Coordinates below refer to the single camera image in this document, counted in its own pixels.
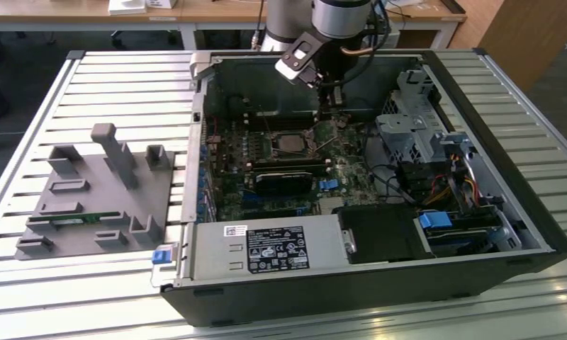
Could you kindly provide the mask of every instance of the wooden desk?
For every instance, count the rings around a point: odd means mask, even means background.
[[[259,9],[260,0],[218,0],[214,2],[210,0],[184,0],[180,14],[182,27],[190,32],[196,30],[254,30]],[[413,39],[422,35],[422,32],[433,32],[433,42],[427,46],[407,47],[447,48],[455,28],[466,20],[466,15],[454,14],[441,0],[426,0],[421,5],[396,8],[392,11],[405,14],[405,17],[402,17],[399,14],[388,13],[398,28],[406,31],[402,32],[402,41],[405,35]],[[267,7],[263,10],[263,22],[266,18]]]
[[[178,21],[184,0],[175,8],[111,16],[108,0],[0,0],[0,23],[149,23]]]
[[[178,30],[188,50],[198,48],[198,30],[254,30],[260,0],[179,0],[175,8],[149,8],[147,13],[111,16],[108,0],[0,0],[0,31]],[[426,46],[446,48],[455,28],[466,19],[439,0],[403,7],[403,18],[390,13],[403,36],[415,39],[431,32]],[[267,8],[262,21],[267,18]]]
[[[172,9],[111,16],[108,0],[0,0],[0,31],[179,31],[182,8],[179,0]]]

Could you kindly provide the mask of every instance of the floor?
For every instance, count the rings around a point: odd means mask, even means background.
[[[124,32],[120,36],[129,50],[175,50],[167,32]],[[0,62],[0,87],[11,102],[11,112],[0,118],[0,132],[24,132],[44,100],[67,53],[71,50],[113,50],[108,32],[3,33],[5,61]],[[207,36],[226,44],[220,35]],[[529,97],[567,138],[567,48],[559,53],[549,72]],[[17,147],[21,134],[0,135],[0,175]]]

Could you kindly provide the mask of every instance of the metal slatted table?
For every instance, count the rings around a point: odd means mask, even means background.
[[[567,141],[489,56],[438,55],[567,233]],[[190,58],[184,51],[88,52],[67,60],[0,179],[0,339],[567,339],[567,260],[478,297],[204,329],[159,296],[149,251],[16,261],[51,147],[73,143],[83,154],[100,152],[89,139],[99,122],[116,124],[133,152],[156,143],[176,152],[167,242],[179,239]],[[443,108],[462,130],[454,107]]]

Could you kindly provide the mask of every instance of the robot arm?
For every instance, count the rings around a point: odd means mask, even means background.
[[[358,57],[371,54],[384,42],[382,39],[378,45],[362,49],[364,37],[382,31],[375,6],[384,9],[379,0],[268,2],[267,36],[262,50],[284,51],[276,69],[290,81],[302,81],[320,92],[330,89],[324,94],[327,96],[332,88],[346,84],[363,72],[371,59],[366,67],[346,78],[346,72],[356,65]],[[375,26],[372,31],[364,29],[368,21]]]

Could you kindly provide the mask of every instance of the blue latch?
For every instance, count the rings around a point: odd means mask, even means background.
[[[418,220],[423,229],[447,228],[453,226],[453,221],[450,221],[450,217],[445,211],[429,211],[418,217]]]
[[[151,258],[151,262],[153,264],[168,264],[172,262],[172,250],[153,250],[153,257]]]
[[[336,189],[339,187],[339,180],[331,179],[328,181],[320,181],[319,182],[319,189],[320,190],[331,190]]]

